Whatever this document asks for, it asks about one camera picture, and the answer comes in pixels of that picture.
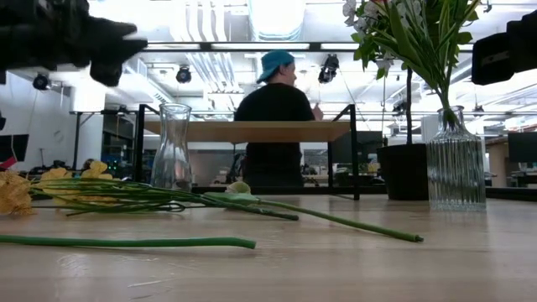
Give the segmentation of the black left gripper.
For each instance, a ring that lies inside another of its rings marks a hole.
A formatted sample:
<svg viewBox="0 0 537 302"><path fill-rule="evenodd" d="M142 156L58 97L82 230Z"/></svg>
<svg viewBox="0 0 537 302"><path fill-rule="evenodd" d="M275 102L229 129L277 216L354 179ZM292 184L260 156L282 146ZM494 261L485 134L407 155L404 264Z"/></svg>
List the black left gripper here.
<svg viewBox="0 0 537 302"><path fill-rule="evenodd" d="M0 71L93 62L94 81L118 86L120 63L148 46L146 38L128 37L137 32L133 23L91 19L87 0L0 0Z"/></svg>

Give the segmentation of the white flower grass bunch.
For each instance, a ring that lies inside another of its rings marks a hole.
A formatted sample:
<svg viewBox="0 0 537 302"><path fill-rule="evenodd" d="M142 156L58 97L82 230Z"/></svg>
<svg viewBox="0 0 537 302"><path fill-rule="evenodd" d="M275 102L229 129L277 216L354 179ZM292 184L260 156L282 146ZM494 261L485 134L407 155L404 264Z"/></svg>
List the white flower grass bunch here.
<svg viewBox="0 0 537 302"><path fill-rule="evenodd" d="M358 43L354 59L378 67L377 78L388 75L395 60L411 69L451 107L449 88L460 46L472 40L461 28L478 20L479 0L345 0L342 14Z"/></svg>

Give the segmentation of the ribbed clear glass vase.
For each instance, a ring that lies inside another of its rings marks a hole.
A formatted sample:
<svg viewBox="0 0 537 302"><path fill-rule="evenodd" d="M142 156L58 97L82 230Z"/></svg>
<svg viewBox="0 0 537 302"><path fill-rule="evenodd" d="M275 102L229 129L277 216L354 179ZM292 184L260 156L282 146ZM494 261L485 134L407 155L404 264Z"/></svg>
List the ribbed clear glass vase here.
<svg viewBox="0 0 537 302"><path fill-rule="evenodd" d="M426 154L431 209L486 210L482 140L467 130L462 106L438 111L438 131Z"/></svg>

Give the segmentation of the smooth clear glass vase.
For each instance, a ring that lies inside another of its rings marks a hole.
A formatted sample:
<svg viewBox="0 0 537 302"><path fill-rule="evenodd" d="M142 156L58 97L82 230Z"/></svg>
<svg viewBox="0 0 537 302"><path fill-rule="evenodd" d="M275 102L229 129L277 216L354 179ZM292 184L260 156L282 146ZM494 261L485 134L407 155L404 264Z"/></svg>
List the smooth clear glass vase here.
<svg viewBox="0 0 537 302"><path fill-rule="evenodd" d="M187 145L191 108L178 103L165 103L160 111L160 146L154 157L151 182L153 187L190 192L192 172Z"/></svg>

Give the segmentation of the yellow daffodil bunch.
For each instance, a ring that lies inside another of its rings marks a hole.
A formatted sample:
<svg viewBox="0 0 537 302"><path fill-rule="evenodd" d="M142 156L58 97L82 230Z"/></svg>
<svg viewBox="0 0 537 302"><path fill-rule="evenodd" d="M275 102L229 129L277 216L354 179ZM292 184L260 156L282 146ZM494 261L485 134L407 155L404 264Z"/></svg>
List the yellow daffodil bunch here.
<svg viewBox="0 0 537 302"><path fill-rule="evenodd" d="M55 209L71 216L86 213L183 212L195 208L222 208L271 216L290 221L299 217L263 209L260 199L235 190L196 194L185 190L162 189L152 185L120 180L107 172L107 165L93 161L75 173L63 167L46 170L30 179L0 166L0 214L29 215L34 212L33 197L53 200Z"/></svg>

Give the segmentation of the pale pink tulip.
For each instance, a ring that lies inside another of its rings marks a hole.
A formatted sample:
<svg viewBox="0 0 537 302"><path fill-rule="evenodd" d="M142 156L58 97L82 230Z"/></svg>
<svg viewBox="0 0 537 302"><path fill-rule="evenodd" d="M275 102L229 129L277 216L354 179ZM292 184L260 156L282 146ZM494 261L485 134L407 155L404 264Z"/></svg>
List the pale pink tulip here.
<svg viewBox="0 0 537 302"><path fill-rule="evenodd" d="M379 233L388 237L397 238L407 242L423 242L425 239L419 235L410 234L406 232L399 232L392 229L384 228L381 226L374 226L360 221L352 221L338 216L332 216L319 211L313 211L310 209L302 208L299 206L292 206L283 202L269 201L258 198L252 195L251 188L248 184L238 181L231 183L224 192L206 192L204 196L211 197L221 202L225 202L233 205L257 207L260 206L272 206L282 208L289 211L295 211L302 214L307 214L322 218L331 222L339 223L347 227L353 227L356 229L362 229L369 232Z"/></svg>

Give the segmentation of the dark red flower green stem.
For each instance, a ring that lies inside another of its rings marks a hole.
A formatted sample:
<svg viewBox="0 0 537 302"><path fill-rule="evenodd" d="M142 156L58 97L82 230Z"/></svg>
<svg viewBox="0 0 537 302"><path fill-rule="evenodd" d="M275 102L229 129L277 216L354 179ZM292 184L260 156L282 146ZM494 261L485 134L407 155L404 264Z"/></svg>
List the dark red flower green stem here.
<svg viewBox="0 0 537 302"><path fill-rule="evenodd" d="M0 235L0 243L52 247L243 247L254 249L255 241L236 237L202 237L143 240L103 240Z"/></svg>

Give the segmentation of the black background stand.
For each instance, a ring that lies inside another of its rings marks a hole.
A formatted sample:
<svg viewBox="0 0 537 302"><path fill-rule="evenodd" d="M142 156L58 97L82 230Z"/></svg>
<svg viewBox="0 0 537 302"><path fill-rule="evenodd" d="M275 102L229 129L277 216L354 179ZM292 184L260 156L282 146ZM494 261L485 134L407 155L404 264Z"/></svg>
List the black background stand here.
<svg viewBox="0 0 537 302"><path fill-rule="evenodd" d="M71 111L75 119L72 167L83 169L88 159L101 160L114 169L131 164L136 142L138 114L120 108Z"/></svg>

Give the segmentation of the black monitor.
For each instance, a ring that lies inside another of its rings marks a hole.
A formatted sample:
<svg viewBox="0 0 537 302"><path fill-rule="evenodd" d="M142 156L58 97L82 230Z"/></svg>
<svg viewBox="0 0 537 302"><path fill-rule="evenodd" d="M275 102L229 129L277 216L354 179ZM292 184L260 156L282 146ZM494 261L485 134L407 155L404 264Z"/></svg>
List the black monitor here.
<svg viewBox="0 0 537 302"><path fill-rule="evenodd" d="M508 156L514 163L537 163L537 132L509 133Z"/></svg>
<svg viewBox="0 0 537 302"><path fill-rule="evenodd" d="M0 162L5 162L10 158L14 158L18 162L23 162L28 144L28 134L0 136Z"/></svg>

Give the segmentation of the black overhead crossbar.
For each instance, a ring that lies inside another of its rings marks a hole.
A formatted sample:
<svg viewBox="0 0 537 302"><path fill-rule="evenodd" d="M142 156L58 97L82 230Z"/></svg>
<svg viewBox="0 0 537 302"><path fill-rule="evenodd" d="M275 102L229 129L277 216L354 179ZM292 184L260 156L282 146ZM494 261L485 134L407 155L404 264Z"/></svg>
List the black overhead crossbar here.
<svg viewBox="0 0 537 302"><path fill-rule="evenodd" d="M353 53L357 48L358 44L354 42L151 42L143 52L266 52L272 49L284 49L297 52Z"/></svg>

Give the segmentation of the white cabinet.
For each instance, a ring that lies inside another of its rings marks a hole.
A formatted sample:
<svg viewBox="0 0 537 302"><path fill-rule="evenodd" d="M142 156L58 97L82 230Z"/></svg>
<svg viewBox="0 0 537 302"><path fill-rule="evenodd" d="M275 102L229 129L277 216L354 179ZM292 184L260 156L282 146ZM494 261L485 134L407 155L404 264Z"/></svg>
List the white cabinet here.
<svg viewBox="0 0 537 302"><path fill-rule="evenodd" d="M421 139L423 143L428 143L439 132L439 115L429 115L421 118Z"/></svg>

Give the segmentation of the green potted plant black pot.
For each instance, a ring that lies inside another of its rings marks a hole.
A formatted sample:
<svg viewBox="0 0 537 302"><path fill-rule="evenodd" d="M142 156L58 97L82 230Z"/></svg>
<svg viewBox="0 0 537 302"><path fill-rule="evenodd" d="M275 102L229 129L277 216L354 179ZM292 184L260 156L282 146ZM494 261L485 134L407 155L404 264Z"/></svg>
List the green potted plant black pot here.
<svg viewBox="0 0 537 302"><path fill-rule="evenodd" d="M409 79L417 76L411 69L403 70ZM425 196L428 192L425 144L413 144L408 139L404 144L382 147L378 160L390 199L428 199Z"/></svg>

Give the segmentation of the dark background cabinet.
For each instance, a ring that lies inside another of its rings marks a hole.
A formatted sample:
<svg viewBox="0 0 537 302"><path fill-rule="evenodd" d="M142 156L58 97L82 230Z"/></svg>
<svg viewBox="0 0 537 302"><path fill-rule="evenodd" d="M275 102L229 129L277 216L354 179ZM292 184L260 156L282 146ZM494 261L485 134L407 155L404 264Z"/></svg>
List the dark background cabinet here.
<svg viewBox="0 0 537 302"><path fill-rule="evenodd" d="M360 186L384 185L379 175L377 151L383 146L381 132L357 131L357 162ZM331 158L335 165L334 185L353 186L352 133L340 136L331 144Z"/></svg>

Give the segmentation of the person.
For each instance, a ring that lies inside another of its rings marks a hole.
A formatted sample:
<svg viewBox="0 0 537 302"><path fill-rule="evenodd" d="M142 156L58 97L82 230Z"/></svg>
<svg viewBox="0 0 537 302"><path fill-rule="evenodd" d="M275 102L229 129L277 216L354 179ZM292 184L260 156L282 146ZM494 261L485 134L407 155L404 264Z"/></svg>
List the person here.
<svg viewBox="0 0 537 302"><path fill-rule="evenodd" d="M241 122L320 121L323 112L312 107L306 94L295 87L295 58L285 50L271 50L261 59L264 85L246 95L234 114ZM243 181L254 187L304 185L298 143L248 143L242 167Z"/></svg>

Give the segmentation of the black metal rig frame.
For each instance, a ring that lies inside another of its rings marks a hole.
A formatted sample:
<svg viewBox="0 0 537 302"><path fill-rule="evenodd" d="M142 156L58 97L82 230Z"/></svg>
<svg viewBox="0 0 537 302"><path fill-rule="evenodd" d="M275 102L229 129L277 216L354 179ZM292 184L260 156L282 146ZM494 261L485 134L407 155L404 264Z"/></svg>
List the black metal rig frame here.
<svg viewBox="0 0 537 302"><path fill-rule="evenodd" d="M222 193L223 187L195 187L191 191L154 188L147 184L133 182L98 185L90 187L53 188L42 190L33 188L29 196L33 200L47 200L59 197L70 201L77 197L96 196L119 200L187 200L192 201L209 193ZM353 200L360 200L364 195L386 195L387 189L381 186L354 187L254 187L253 195L350 195ZM537 202L537 189L525 188L440 188L430 189L425 196L430 201L470 202L484 201L487 198L500 200L517 200Z"/></svg>

